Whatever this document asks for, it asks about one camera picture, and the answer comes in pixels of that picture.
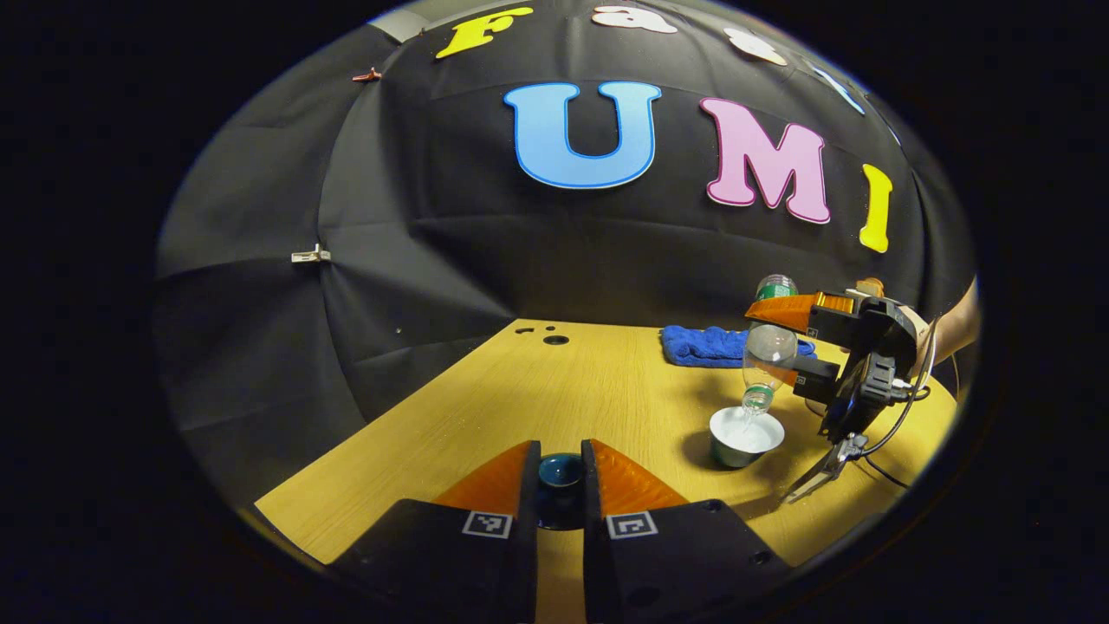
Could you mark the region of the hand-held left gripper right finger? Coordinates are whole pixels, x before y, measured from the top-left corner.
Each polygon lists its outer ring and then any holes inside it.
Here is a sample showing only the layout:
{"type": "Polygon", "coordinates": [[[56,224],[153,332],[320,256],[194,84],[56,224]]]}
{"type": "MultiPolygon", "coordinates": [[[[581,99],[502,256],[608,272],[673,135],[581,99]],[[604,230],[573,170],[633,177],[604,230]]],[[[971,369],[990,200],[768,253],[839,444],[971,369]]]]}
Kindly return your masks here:
{"type": "Polygon", "coordinates": [[[794,569],[716,498],[689,501],[586,439],[582,580],[590,623],[751,623],[794,569]]]}

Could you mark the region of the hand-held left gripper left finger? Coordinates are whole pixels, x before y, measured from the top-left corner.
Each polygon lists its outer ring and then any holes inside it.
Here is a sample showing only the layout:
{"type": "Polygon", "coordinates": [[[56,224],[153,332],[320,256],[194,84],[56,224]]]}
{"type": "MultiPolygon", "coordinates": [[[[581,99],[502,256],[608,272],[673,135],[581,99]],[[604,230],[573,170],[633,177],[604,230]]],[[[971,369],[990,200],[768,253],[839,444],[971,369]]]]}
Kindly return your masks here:
{"type": "Polygon", "coordinates": [[[433,502],[401,498],[334,562],[389,623],[532,623],[542,447],[516,444],[433,502]]]}

